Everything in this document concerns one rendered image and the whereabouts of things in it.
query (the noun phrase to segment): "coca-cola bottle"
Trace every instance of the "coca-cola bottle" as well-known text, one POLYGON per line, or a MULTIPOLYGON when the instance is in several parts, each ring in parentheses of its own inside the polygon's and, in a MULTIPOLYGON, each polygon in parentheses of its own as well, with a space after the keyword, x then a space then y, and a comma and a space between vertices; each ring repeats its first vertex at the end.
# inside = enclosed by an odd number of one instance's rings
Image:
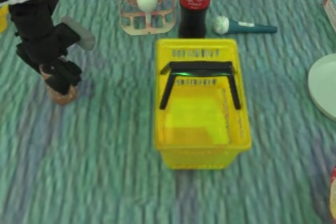
POLYGON ((180 0, 181 21, 179 38, 204 38, 206 35, 205 17, 210 0, 180 0))

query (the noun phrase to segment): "person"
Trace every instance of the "person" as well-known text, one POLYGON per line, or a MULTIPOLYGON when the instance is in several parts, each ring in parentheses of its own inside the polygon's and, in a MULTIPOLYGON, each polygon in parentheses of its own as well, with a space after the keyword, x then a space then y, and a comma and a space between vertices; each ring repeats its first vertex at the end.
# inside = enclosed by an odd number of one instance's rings
POLYGON ((21 43, 16 54, 44 79, 51 99, 65 105, 77 96, 81 69, 65 58, 73 44, 94 47, 94 36, 70 17, 54 26, 52 14, 59 0, 0 0, 8 4, 21 43))

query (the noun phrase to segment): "black handle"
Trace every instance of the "black handle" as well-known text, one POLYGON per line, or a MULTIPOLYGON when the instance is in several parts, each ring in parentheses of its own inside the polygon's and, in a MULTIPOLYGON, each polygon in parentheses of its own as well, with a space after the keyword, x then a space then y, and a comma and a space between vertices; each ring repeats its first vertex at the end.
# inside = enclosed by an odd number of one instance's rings
POLYGON ((231 61, 171 61, 160 71, 160 74, 166 74, 169 70, 170 73, 160 102, 160 110, 166 108, 177 76, 227 77, 235 108, 237 110, 241 109, 231 61))

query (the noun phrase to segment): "red and white box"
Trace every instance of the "red and white box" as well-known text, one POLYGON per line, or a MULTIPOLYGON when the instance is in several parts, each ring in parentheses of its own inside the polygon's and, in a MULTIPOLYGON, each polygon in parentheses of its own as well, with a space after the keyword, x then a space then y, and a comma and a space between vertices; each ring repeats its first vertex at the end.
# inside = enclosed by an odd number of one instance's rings
POLYGON ((336 0, 324 0, 323 7, 327 13, 331 26, 336 32, 336 0))

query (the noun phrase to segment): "yellow object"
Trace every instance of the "yellow object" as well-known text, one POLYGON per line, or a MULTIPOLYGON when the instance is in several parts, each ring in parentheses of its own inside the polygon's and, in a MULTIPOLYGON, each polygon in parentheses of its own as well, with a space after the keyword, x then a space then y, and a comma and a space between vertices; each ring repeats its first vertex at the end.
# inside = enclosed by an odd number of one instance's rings
POLYGON ((251 147, 237 44, 230 39, 160 39, 156 43, 155 148, 172 169, 222 169, 251 147), (226 76, 177 76, 165 109, 160 102, 169 62, 232 62, 241 109, 226 76))
POLYGON ((8 5, 4 5, 0 7, 0 34, 6 30, 8 22, 7 22, 7 15, 8 15, 8 5))

